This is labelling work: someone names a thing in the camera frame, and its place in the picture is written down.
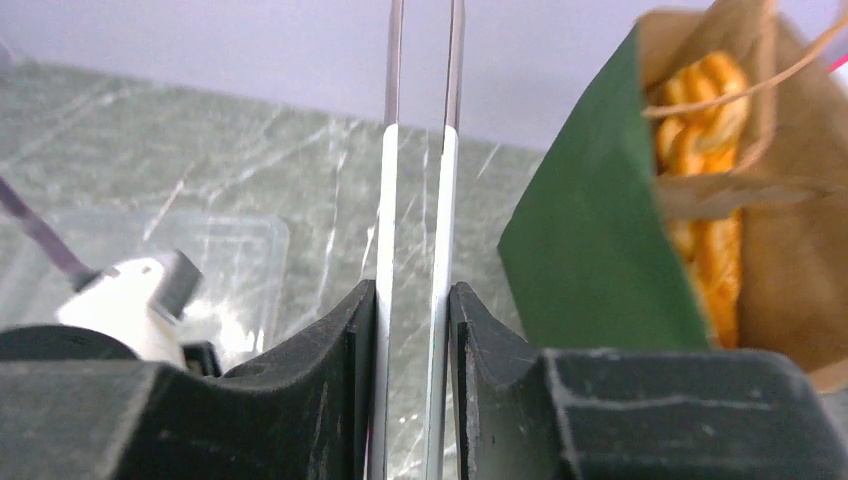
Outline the long metal tweezers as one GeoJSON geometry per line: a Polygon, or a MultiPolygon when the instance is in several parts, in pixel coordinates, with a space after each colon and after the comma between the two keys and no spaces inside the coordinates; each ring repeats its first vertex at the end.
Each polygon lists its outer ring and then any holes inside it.
{"type": "MultiPolygon", "coordinates": [[[[387,476],[385,436],[388,418],[391,308],[395,270],[403,18],[403,1],[392,0],[389,15],[385,129],[382,135],[378,204],[373,411],[365,475],[368,479],[384,479],[387,476]]],[[[464,32],[465,4],[462,1],[454,1],[451,4],[444,128],[430,293],[428,378],[424,422],[425,455],[422,474],[425,479],[440,479],[443,476],[449,350],[448,298],[452,285],[464,32]]]]}

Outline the green paper bag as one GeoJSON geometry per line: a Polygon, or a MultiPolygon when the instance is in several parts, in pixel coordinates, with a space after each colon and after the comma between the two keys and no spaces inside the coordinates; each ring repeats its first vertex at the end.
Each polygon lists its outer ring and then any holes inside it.
{"type": "Polygon", "coordinates": [[[551,348],[768,350],[847,385],[847,96],[771,1],[642,15],[498,244],[551,348]]]}

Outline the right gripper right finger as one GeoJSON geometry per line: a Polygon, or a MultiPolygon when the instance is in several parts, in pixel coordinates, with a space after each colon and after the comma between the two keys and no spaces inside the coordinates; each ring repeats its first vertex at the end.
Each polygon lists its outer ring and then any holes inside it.
{"type": "Polygon", "coordinates": [[[774,353],[537,349],[449,293],[462,479],[843,479],[847,451],[774,353]]]}

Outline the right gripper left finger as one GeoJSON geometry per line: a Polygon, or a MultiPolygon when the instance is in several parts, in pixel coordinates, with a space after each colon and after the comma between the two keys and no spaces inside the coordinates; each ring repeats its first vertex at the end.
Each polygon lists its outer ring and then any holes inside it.
{"type": "Polygon", "coordinates": [[[1,475],[359,479],[376,309],[364,280],[221,377],[138,360],[1,361],[1,475]]]}

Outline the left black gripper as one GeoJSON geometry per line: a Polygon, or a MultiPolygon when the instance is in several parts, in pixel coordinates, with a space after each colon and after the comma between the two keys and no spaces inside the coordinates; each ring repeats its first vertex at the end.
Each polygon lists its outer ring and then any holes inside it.
{"type": "MultiPolygon", "coordinates": [[[[208,341],[179,344],[184,368],[204,377],[221,377],[214,346],[208,341]]],[[[19,326],[1,331],[1,361],[138,360],[162,361],[139,354],[121,341],[81,327],[59,324],[19,326]]]]}

